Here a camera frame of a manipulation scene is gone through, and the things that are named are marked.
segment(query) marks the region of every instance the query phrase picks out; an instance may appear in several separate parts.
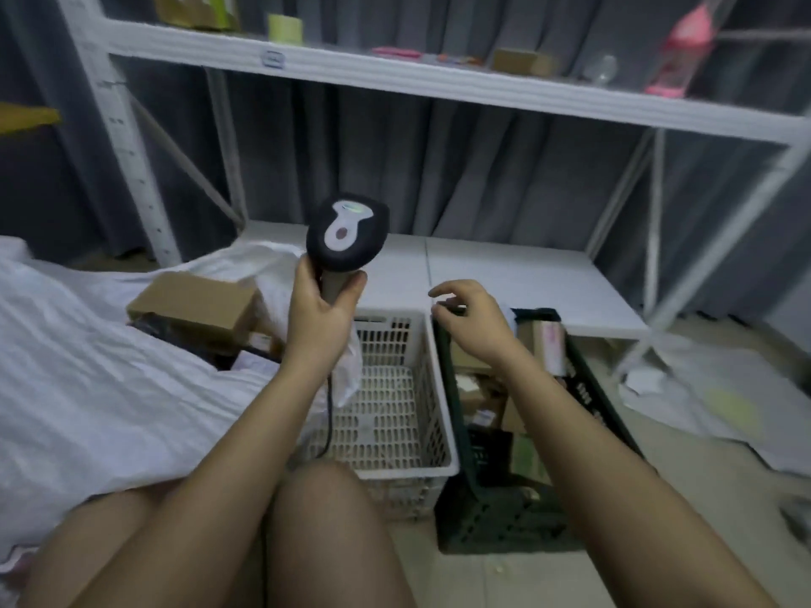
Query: white plastic basket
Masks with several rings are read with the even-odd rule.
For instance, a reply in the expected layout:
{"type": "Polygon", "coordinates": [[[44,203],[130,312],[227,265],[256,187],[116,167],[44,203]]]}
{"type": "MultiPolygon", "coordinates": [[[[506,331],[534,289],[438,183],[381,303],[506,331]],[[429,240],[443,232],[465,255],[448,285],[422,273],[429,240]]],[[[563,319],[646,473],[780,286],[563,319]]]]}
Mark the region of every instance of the white plastic basket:
{"type": "MultiPolygon", "coordinates": [[[[428,516],[445,481],[459,473],[431,318],[412,309],[365,309],[355,327],[362,386],[335,410],[326,456],[355,470],[387,518],[428,516]]],[[[325,422],[308,444],[308,458],[326,439],[325,422]]]]}

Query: hand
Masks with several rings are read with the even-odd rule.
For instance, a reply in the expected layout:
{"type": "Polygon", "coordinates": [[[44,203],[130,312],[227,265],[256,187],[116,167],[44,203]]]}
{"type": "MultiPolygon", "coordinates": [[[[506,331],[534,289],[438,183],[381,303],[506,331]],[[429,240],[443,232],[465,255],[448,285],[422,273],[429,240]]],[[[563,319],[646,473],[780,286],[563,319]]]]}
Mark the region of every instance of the hand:
{"type": "Polygon", "coordinates": [[[522,347],[512,335],[495,298],[478,281],[446,281],[428,293],[431,298],[443,294],[453,294],[445,305],[466,306],[465,315],[454,315],[439,304],[433,306],[431,313],[465,352],[499,369],[504,357],[522,347]]]}
{"type": "Polygon", "coordinates": [[[367,276],[359,271],[349,279],[334,305],[321,298],[316,270],[308,255],[296,267],[283,368],[308,372],[323,383],[344,352],[367,276]]]}

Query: forearm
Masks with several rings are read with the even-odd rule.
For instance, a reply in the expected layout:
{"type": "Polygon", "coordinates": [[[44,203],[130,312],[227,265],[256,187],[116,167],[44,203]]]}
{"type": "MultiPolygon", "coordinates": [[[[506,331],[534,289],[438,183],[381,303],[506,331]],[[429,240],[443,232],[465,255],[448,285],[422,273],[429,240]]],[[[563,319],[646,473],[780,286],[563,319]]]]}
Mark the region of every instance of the forearm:
{"type": "Polygon", "coordinates": [[[282,367],[74,605],[220,605],[319,386],[282,367]]]}
{"type": "Polygon", "coordinates": [[[504,380],[618,605],[774,605],[710,526],[516,346],[504,380]]]}

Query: shelf label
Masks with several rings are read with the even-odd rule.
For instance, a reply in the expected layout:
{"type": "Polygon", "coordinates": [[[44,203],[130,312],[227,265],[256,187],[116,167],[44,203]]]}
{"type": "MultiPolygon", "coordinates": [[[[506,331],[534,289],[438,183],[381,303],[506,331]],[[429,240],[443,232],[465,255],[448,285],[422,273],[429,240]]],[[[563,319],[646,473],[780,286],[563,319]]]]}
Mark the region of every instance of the shelf label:
{"type": "Polygon", "coordinates": [[[285,54],[280,51],[266,49],[262,52],[262,65],[267,66],[268,68],[284,70],[285,54]]]}

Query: person's left hand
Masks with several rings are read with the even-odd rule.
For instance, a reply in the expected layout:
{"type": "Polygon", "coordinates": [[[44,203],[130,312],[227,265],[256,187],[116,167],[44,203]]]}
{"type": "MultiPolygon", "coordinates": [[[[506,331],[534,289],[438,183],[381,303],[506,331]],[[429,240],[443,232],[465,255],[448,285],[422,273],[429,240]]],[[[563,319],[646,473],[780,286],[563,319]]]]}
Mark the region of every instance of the person's left hand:
{"type": "Polygon", "coordinates": [[[306,371],[319,384],[326,380],[349,341],[355,306],[366,281],[366,273],[359,271],[330,306],[321,298],[310,257],[301,256],[290,297],[283,368],[306,371]]]}

